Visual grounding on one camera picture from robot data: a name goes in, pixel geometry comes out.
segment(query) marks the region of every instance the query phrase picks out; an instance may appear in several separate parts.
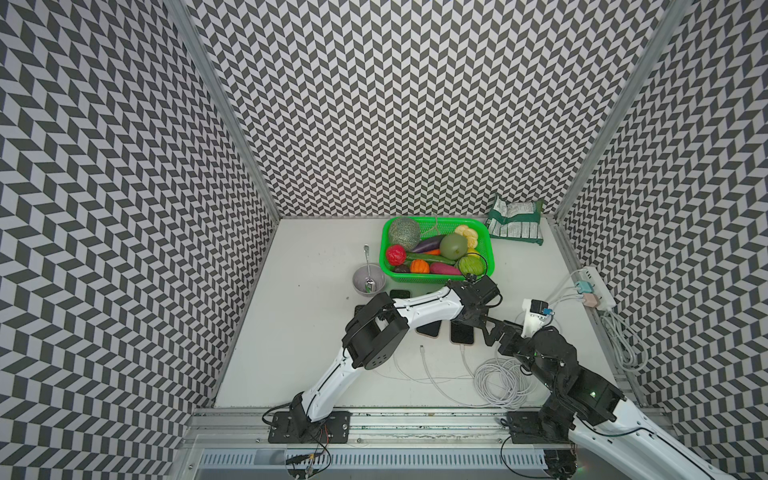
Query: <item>yellow cauliflower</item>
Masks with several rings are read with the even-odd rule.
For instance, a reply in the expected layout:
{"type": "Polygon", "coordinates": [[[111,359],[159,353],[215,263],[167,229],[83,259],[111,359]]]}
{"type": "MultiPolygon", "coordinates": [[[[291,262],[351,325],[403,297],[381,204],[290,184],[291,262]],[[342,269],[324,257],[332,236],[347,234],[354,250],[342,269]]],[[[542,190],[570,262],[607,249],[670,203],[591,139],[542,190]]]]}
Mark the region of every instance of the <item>yellow cauliflower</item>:
{"type": "Polygon", "coordinates": [[[468,225],[459,225],[456,227],[456,230],[453,230],[453,233],[458,233],[465,237],[467,239],[467,247],[475,248],[478,246],[478,233],[469,228],[468,225]]]}

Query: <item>black and white chevron pattern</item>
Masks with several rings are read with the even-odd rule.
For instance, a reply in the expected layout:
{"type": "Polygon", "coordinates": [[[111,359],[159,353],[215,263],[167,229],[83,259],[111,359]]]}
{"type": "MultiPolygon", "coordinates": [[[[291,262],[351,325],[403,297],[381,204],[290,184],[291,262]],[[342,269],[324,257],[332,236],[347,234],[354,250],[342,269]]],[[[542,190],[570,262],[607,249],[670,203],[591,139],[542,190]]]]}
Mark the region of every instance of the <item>black and white chevron pattern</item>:
{"type": "Polygon", "coordinates": [[[0,478],[164,473],[273,228],[160,0],[0,2],[0,478]]]}
{"type": "Polygon", "coordinates": [[[768,478],[768,9],[694,2],[568,219],[687,445],[768,478]]]}
{"type": "Polygon", "coordinates": [[[283,215],[556,206],[667,0],[187,0],[283,215]]]}

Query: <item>green mango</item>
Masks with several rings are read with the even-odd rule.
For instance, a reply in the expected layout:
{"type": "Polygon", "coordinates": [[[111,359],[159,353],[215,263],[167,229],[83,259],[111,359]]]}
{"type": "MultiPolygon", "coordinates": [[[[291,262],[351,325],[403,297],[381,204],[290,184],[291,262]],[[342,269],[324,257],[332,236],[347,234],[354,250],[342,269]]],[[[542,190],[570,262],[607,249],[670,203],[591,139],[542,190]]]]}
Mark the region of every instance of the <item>green mango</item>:
{"type": "Polygon", "coordinates": [[[449,260],[458,260],[467,254],[467,237],[449,233],[440,240],[440,255],[449,260]]]}

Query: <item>white table surface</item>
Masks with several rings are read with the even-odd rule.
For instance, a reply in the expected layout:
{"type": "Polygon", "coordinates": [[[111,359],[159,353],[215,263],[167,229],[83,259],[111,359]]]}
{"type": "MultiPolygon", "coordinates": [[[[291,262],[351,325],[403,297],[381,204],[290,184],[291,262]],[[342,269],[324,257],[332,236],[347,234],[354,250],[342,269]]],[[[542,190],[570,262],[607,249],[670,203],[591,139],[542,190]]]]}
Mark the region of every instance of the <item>white table surface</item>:
{"type": "MultiPolygon", "coordinates": [[[[372,263],[378,262],[382,227],[386,220],[281,220],[264,264],[253,301],[245,317],[233,357],[224,376],[216,407],[265,407],[289,402],[312,386],[333,361],[341,346],[344,326],[355,305],[367,298],[352,287],[352,274],[365,263],[362,251],[370,245],[372,263]]],[[[496,262],[492,279],[504,302],[490,316],[514,321],[524,298],[543,300],[568,273],[546,220],[541,221],[544,245],[492,240],[496,262]]],[[[386,290],[411,290],[413,296],[440,288],[438,284],[395,283],[386,290]]],[[[578,351],[579,362],[614,382],[598,338],[578,301],[558,305],[560,330],[578,351]]],[[[394,359],[415,379],[426,374],[419,346],[426,351],[434,377],[466,375],[459,346],[450,343],[448,322],[436,339],[409,332],[394,359]]],[[[475,330],[475,344],[465,347],[470,368],[494,356],[498,344],[487,347],[475,330]]],[[[457,406],[427,379],[403,380],[392,360],[364,372],[344,393],[337,407],[457,406]]],[[[541,406],[549,392],[536,382],[527,406],[541,406]]],[[[440,387],[452,398],[481,404],[472,381],[450,380],[440,387]]]]}

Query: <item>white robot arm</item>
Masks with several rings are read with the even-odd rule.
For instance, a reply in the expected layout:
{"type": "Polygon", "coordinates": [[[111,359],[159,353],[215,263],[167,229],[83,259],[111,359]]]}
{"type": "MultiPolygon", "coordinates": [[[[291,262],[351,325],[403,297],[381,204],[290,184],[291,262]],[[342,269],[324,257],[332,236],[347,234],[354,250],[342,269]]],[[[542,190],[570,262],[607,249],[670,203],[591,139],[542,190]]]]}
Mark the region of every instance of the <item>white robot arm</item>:
{"type": "MultiPolygon", "coordinates": [[[[409,329],[417,329],[438,320],[454,319],[464,308],[456,292],[447,286],[416,298],[395,299],[393,306],[399,315],[406,319],[409,329]]],[[[380,329],[386,328],[383,320],[372,321],[377,322],[380,329]]],[[[388,354],[382,354],[381,363],[388,358],[388,354]]],[[[372,366],[376,367],[381,363],[374,360],[372,366]]],[[[302,395],[302,407],[306,416],[312,422],[326,418],[339,397],[363,371],[364,369],[353,366],[352,355],[347,348],[339,349],[333,363],[320,380],[302,395]]]]}
{"type": "MultiPolygon", "coordinates": [[[[481,329],[485,342],[499,342],[499,353],[514,356],[551,391],[538,413],[543,436],[590,449],[635,480],[724,480],[733,478],[697,456],[649,420],[618,387],[578,364],[575,348],[546,326],[551,311],[540,300],[526,300],[525,324],[485,314],[499,296],[493,281],[449,282],[437,292],[407,300],[380,293],[347,324],[342,347],[331,366],[290,405],[291,428],[314,438],[333,406],[364,369],[391,357],[410,329],[438,320],[454,320],[481,329]]],[[[510,434],[519,427],[508,412],[502,423],[510,434]]],[[[573,472],[558,471],[555,478],[573,472]]]]}

